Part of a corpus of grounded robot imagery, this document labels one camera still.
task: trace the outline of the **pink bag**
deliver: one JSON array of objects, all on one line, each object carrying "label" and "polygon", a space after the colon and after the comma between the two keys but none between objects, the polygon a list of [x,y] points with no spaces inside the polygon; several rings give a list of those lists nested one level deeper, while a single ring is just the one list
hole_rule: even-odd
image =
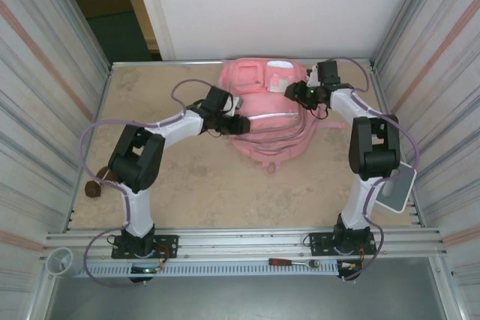
[{"label": "pink bag", "polygon": [[[220,87],[243,99],[238,114],[250,119],[250,132],[232,136],[232,143],[261,161],[269,174],[279,170],[281,161],[303,153],[317,127],[345,127],[318,121],[284,97],[287,86],[300,80],[307,80],[307,71],[287,59],[240,58],[227,63],[220,75]],[[323,118],[325,113],[315,115]]]}]

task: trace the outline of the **red screwdriver handle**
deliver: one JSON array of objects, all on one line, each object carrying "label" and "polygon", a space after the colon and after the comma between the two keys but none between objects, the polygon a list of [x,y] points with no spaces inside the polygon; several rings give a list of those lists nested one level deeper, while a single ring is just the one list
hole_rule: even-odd
[{"label": "red screwdriver handle", "polygon": [[292,266],[292,260],[287,259],[269,259],[268,264],[272,266]]}]

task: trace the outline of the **corrugated metal wall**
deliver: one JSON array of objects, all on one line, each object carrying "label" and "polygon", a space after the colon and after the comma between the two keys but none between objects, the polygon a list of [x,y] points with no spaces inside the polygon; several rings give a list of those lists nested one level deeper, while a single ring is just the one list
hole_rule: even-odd
[{"label": "corrugated metal wall", "polygon": [[387,107],[419,143],[424,221],[442,229],[469,314],[480,319],[480,0],[413,4],[375,64]]},{"label": "corrugated metal wall", "polygon": [[21,319],[47,232],[78,178],[77,144],[108,64],[70,0],[0,0],[0,318]]}]

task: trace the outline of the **wooden platform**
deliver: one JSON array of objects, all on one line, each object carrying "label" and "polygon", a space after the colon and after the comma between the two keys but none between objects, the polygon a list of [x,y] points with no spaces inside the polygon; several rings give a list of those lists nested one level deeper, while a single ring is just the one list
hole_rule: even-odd
[{"label": "wooden platform", "polygon": [[[204,79],[215,84],[222,64],[116,67],[102,119],[154,122],[180,111],[170,99],[172,87],[183,79]],[[339,63],[343,82],[365,86],[362,72],[350,63]],[[185,103],[202,99],[207,87],[186,84],[178,90]],[[374,90],[362,97],[377,107]],[[329,121],[342,121],[334,112]],[[93,172],[107,164],[123,126],[98,128],[88,165]],[[240,154],[228,138],[207,133],[186,139],[163,154],[160,174],[151,189],[151,215],[157,227],[265,227],[330,226],[345,206],[353,182],[348,165],[350,127],[316,131],[303,155],[283,162],[268,175],[260,163]],[[70,227],[110,227],[122,224],[122,198],[104,187],[102,196],[87,198],[83,185]],[[374,212],[383,225],[409,225],[403,213],[386,217]]]}]

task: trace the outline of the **small brown object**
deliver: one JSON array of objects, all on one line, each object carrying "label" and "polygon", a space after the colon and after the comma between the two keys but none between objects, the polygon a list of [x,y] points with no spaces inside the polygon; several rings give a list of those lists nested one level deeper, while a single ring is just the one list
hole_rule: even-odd
[{"label": "small brown object", "polygon": [[[98,170],[97,178],[104,179],[107,181],[117,181],[117,177],[114,172],[108,169],[108,166],[104,166],[102,169]],[[102,186],[100,183],[95,180],[87,181],[85,184],[85,195],[89,198],[98,198],[102,194]]]}]

